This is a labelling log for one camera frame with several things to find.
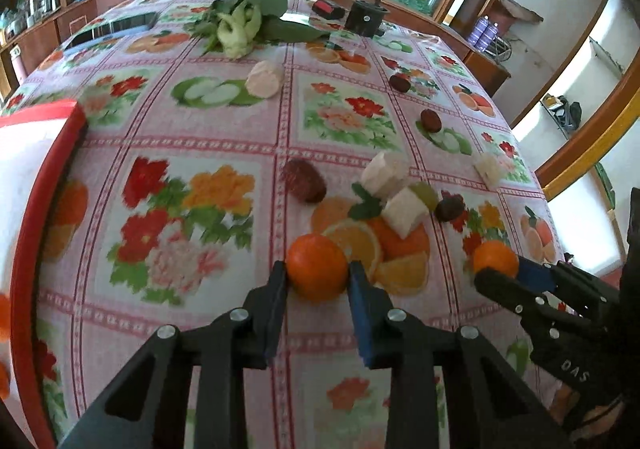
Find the red rimmed white tray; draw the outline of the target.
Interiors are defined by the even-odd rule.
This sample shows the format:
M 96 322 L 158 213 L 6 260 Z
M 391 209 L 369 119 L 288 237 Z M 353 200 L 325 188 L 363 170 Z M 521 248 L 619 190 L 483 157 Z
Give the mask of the red rimmed white tray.
M 52 448 L 35 362 L 35 289 L 56 188 L 87 120 L 65 99 L 1 119 L 1 446 Z

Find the red black small box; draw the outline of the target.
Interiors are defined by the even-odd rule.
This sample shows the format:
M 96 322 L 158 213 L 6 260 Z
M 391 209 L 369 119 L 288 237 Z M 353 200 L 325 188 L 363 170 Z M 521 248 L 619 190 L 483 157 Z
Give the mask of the red black small box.
M 330 21 L 343 19 L 345 15 L 345 9 L 330 0 L 316 0 L 311 10 L 320 18 Z

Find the small orange tangerine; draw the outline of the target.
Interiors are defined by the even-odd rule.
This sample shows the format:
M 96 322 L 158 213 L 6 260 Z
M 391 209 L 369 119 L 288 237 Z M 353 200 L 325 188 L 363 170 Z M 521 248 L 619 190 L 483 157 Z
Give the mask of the small orange tangerine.
M 480 244 L 473 252 L 471 261 L 473 273 L 490 268 L 512 279 L 516 278 L 520 268 L 518 255 L 498 240 L 489 240 Z

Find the green leafy vegetable bunch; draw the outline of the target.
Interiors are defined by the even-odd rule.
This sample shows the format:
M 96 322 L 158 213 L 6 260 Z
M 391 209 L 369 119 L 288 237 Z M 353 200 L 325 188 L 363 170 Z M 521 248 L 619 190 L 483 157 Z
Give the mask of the green leafy vegetable bunch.
M 205 40 L 205 52 L 221 52 L 230 60 L 248 56 L 256 44 L 326 42 L 330 33 L 283 19 L 288 0 L 214 0 L 184 28 Z

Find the red jujube date far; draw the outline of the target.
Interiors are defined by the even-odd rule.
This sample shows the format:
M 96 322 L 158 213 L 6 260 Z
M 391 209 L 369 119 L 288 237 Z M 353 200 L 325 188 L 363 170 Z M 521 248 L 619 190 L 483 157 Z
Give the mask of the red jujube date far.
M 436 134 L 436 132 L 442 130 L 442 120 L 434 110 L 422 110 L 420 113 L 420 123 L 423 130 L 429 134 Z

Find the black cylindrical device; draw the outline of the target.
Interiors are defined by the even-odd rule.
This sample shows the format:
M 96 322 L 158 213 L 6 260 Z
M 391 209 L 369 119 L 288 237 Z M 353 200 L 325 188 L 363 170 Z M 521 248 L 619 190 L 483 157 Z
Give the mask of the black cylindrical device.
M 350 7 L 344 29 L 362 37 L 373 37 L 387 13 L 382 0 L 355 0 Z

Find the small green fruit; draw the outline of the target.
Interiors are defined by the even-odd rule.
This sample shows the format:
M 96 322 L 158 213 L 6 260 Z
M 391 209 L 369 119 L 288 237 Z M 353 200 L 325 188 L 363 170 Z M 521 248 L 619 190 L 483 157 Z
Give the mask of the small green fruit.
M 411 183 L 409 189 L 424 203 L 428 210 L 433 213 L 439 203 L 437 192 L 426 182 L 417 181 Z

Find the dark red jujube date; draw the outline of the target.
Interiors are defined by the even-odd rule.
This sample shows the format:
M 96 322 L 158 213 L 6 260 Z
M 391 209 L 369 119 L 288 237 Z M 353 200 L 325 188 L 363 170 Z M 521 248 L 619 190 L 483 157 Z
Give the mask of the dark red jujube date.
M 283 167 L 288 193 L 302 203 L 319 203 L 326 196 L 326 182 L 320 172 L 306 160 L 291 158 Z

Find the floral plastic tablecloth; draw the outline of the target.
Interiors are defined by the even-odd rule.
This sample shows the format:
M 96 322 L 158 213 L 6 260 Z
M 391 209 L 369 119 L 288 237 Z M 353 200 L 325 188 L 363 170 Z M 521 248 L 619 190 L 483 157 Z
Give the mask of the floral plastic tablecloth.
M 422 275 L 384 273 L 386 289 L 435 327 L 476 325 L 549 401 L 559 384 L 530 361 L 518 319 L 471 281 L 485 241 L 534 261 L 555 261 L 561 245 L 527 155 L 470 69 L 439 37 L 396 25 L 363 38 L 331 24 L 326 44 L 261 44 L 230 60 L 184 28 L 212 1 L 126 0 L 104 21 L 158 12 L 157 24 L 53 51 L 2 103 L 11 114 L 72 99 L 88 120 L 37 269 L 35 362 L 54 446 L 158 327 L 195 328 L 239 306 L 293 241 L 344 220 L 383 151 L 405 157 L 412 181 L 465 204 L 446 224 L 426 217 L 404 243 L 370 222 L 386 259 L 426 258 Z M 268 99 L 245 88 L 260 61 L 284 68 Z M 410 79 L 405 94 L 388 83 L 396 73 Z M 425 109 L 442 120 L 436 134 L 421 126 Z M 496 190 L 474 168 L 484 152 L 504 169 Z M 320 172 L 321 202 L 288 193 L 291 158 Z

